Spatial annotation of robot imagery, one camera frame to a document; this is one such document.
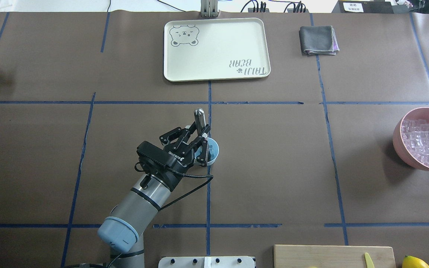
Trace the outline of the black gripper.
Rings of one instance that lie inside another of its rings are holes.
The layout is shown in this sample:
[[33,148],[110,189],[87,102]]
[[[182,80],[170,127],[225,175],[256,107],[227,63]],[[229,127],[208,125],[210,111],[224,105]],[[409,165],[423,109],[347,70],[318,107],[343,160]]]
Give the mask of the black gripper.
[[143,141],[137,147],[136,171],[146,174],[148,179],[156,178],[163,183],[179,183],[183,178],[202,179],[203,175],[191,175],[189,170],[196,166],[208,166],[210,125],[193,122],[190,127],[175,127],[159,136],[163,148]]

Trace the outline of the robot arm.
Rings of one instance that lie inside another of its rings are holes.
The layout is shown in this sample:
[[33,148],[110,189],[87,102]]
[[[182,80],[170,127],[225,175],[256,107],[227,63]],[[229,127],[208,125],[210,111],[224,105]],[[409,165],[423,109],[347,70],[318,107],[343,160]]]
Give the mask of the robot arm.
[[144,175],[131,188],[98,229],[98,236],[111,248],[109,268],[143,268],[143,233],[169,204],[166,200],[183,178],[192,178],[194,165],[208,166],[210,125],[196,119],[160,136],[163,148],[148,141],[137,147],[136,168]]

